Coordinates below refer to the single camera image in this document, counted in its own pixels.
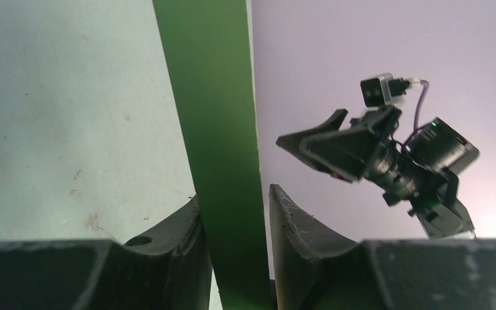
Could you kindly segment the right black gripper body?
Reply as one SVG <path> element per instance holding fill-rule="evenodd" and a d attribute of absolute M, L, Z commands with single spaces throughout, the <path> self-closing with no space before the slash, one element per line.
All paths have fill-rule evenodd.
<path fill-rule="evenodd" d="M 365 179 L 384 190 L 388 206 L 409 201 L 411 214 L 443 205 L 453 210 L 459 174 L 480 156 L 480 151 L 440 118 L 415 129 L 405 142 L 384 138 Z"/>

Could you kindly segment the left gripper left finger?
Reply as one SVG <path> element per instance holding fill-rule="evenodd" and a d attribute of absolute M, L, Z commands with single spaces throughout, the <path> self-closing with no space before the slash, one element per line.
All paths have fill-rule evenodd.
<path fill-rule="evenodd" d="M 197 198 L 122 245 L 0 242 L 0 309 L 207 309 L 211 278 Z"/>

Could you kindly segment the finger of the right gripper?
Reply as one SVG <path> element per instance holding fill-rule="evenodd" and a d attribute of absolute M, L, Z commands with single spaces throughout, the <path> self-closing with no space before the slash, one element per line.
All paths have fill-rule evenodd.
<path fill-rule="evenodd" d="M 332 115 L 325 120 L 322 124 L 315 127 L 317 132 L 327 132 L 331 130 L 338 130 L 348 115 L 348 110 L 341 108 L 335 110 Z"/>
<path fill-rule="evenodd" d="M 368 179 L 370 131 L 310 129 L 280 136 L 276 144 L 315 171 L 348 183 Z"/>

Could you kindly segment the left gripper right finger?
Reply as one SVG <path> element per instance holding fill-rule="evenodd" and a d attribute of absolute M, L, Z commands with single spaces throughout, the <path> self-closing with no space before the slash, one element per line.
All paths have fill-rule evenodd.
<path fill-rule="evenodd" d="M 496 309 L 496 239 L 355 242 L 269 188 L 279 309 Z"/>

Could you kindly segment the wooden picture frame green edge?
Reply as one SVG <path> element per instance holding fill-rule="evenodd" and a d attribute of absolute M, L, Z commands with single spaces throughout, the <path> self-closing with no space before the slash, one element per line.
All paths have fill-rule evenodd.
<path fill-rule="evenodd" d="M 224 309 L 272 309 L 245 1 L 155 1 Z"/>

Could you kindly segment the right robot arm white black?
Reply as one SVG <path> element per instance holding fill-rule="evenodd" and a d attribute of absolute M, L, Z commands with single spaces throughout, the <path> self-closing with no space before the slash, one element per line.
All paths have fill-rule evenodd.
<path fill-rule="evenodd" d="M 401 110 L 386 105 L 353 118 L 336 110 L 317 127 L 280 136 L 276 143 L 311 169 L 354 183 L 370 181 L 388 206 L 411 204 L 431 239 L 471 232 L 474 224 L 458 199 L 459 174 L 479 149 L 439 118 L 417 128 L 405 142 L 393 138 Z"/>

